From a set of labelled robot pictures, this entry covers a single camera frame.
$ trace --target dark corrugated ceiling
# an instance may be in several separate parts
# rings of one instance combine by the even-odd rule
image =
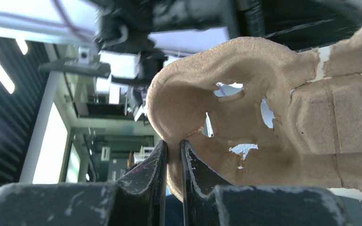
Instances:
[[[15,40],[0,38],[0,64],[16,86],[10,94],[0,83],[0,186],[20,178],[48,79],[37,71],[49,61],[44,45],[27,46],[23,55]]]

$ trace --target hole in cardboard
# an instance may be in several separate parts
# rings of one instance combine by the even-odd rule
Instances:
[[[210,122],[209,113],[207,113],[207,112],[206,112],[205,125],[203,126],[202,133],[206,137],[213,137],[214,136],[212,123]]]
[[[266,102],[266,99],[262,99],[262,103],[260,104],[260,110],[262,112],[262,118],[266,126],[270,129],[273,128],[272,119],[275,119],[274,112],[272,112]]]
[[[219,87],[218,90],[214,91],[214,94],[218,97],[228,97],[234,94],[239,93],[243,89],[243,84],[233,83],[231,85],[226,85],[221,82],[218,82],[216,86]]]
[[[230,147],[230,152],[240,155],[245,160],[251,149],[259,149],[259,147],[256,144],[239,144],[235,147]]]

